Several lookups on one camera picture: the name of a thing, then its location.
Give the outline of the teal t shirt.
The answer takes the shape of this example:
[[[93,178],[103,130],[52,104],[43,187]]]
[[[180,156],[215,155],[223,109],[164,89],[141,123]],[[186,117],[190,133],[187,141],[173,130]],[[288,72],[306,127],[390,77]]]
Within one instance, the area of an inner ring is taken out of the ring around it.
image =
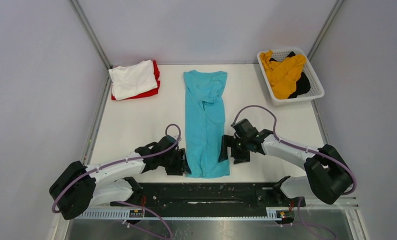
[[[225,133],[223,93],[225,71],[184,72],[185,143],[190,178],[213,179],[230,175],[230,164],[219,160]]]

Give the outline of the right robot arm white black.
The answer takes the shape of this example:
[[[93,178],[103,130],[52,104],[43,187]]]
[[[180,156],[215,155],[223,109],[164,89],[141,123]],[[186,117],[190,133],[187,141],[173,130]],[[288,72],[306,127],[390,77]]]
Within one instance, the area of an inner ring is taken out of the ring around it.
[[[331,145],[309,147],[289,142],[273,130],[258,131],[248,119],[232,125],[234,135],[223,135],[219,162],[234,159],[235,164],[250,161],[251,153],[272,156],[305,171],[304,176],[285,176],[273,186],[276,204],[286,206],[295,198],[316,197],[332,205],[354,184],[351,171]]]

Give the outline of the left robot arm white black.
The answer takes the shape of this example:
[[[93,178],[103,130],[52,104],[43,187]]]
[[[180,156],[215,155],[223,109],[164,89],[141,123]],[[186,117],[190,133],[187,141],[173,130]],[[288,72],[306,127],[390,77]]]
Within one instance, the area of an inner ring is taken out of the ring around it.
[[[181,137],[165,135],[158,142],[138,147],[125,157],[105,163],[84,165],[74,161],[49,188],[54,200],[51,210],[65,220],[80,216],[91,206],[125,201],[137,205],[142,193],[134,176],[159,167],[170,174],[183,174],[185,150],[179,148]]]

